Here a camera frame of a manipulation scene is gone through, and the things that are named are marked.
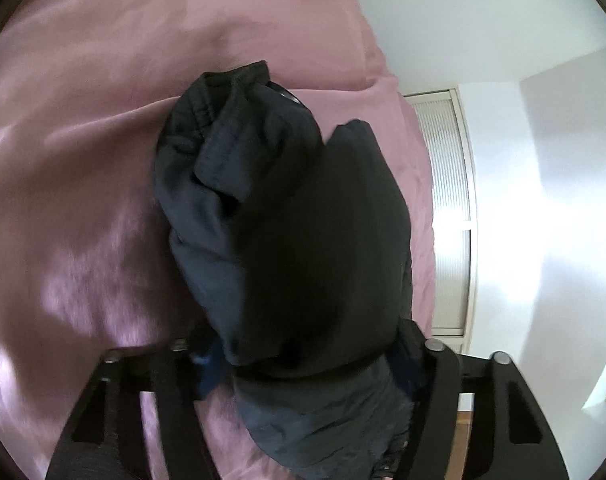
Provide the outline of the black large jacket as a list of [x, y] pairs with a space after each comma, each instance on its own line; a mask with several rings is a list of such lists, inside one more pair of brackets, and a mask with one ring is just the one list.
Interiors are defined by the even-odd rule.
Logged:
[[411, 298], [410, 220], [370, 125], [323, 136], [263, 62], [205, 73], [154, 172], [256, 445], [302, 479], [388, 474], [411, 412], [387, 359]]

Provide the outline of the white louvered closet doors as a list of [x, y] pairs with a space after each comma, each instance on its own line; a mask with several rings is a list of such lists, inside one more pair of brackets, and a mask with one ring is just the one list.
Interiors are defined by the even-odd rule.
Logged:
[[469, 350], [477, 298], [474, 161], [455, 89], [411, 94], [432, 171], [435, 306], [432, 333], [457, 353]]

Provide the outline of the pink bed sheet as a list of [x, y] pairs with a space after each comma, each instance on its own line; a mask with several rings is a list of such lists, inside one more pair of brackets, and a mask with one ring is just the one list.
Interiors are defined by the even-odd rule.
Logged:
[[265, 61], [320, 129], [375, 131], [406, 200], [411, 315], [429, 330], [431, 168], [358, 0], [23, 0], [0, 32], [0, 441], [46, 474], [100, 354], [181, 333], [152, 159], [201, 74]]

